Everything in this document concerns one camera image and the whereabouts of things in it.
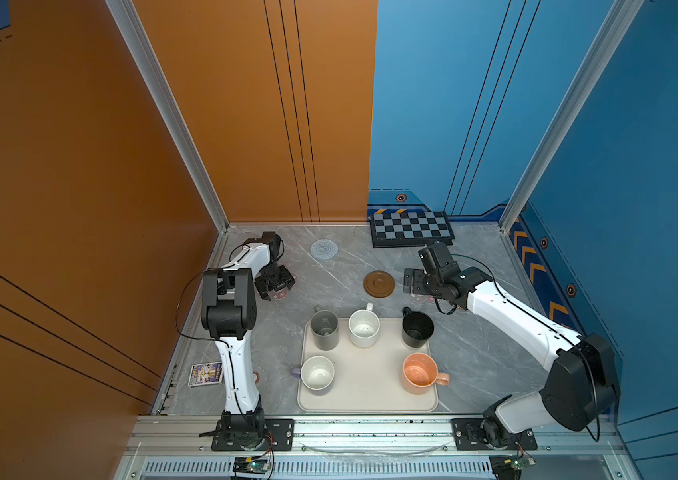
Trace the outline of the grey woven round coaster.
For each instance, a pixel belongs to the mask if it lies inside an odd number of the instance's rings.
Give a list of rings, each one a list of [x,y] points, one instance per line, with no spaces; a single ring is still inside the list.
[[[318,261],[326,261],[335,257],[339,252],[338,245],[329,239],[318,239],[310,246],[310,255]]]

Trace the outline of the brown wooden round coaster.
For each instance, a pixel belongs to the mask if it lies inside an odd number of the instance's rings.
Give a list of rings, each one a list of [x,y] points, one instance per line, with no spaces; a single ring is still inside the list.
[[[374,298],[389,297],[395,290],[396,281],[387,272],[376,270],[368,273],[363,280],[365,292]]]

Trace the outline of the pink flower coaster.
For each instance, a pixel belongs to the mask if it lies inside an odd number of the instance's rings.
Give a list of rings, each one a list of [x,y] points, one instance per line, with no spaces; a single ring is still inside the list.
[[[288,288],[284,288],[279,291],[270,291],[269,297],[272,301],[279,301],[285,299],[289,293],[290,290]]]

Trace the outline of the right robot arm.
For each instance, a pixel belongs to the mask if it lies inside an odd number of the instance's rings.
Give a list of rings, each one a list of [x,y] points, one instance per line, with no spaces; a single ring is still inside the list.
[[[445,300],[490,322],[535,358],[548,373],[544,386],[507,396],[483,413],[479,441],[505,449],[531,430],[558,424],[587,430],[618,403],[621,390],[615,353],[599,334],[577,331],[545,318],[506,292],[487,272],[471,267],[446,279],[435,272],[407,269],[404,290]]]

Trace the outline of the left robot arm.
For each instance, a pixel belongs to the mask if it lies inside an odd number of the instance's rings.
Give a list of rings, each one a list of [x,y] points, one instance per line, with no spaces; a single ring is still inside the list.
[[[225,386],[217,433],[230,441],[265,437],[250,340],[257,300],[281,299],[295,285],[294,276],[279,263],[284,252],[281,237],[265,231],[246,240],[227,264],[201,274],[201,323],[220,353]]]

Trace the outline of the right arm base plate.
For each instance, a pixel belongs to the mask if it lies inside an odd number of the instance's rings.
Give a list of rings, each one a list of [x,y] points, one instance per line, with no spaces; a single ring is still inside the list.
[[[454,418],[450,421],[458,451],[534,451],[536,436],[530,429],[510,433],[499,423],[485,418]]]

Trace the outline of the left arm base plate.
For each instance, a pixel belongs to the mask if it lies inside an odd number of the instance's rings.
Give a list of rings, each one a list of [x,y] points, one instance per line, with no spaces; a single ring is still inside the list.
[[[211,449],[216,452],[290,451],[293,447],[295,421],[291,418],[265,418],[259,427],[234,420],[226,425],[217,422]]]

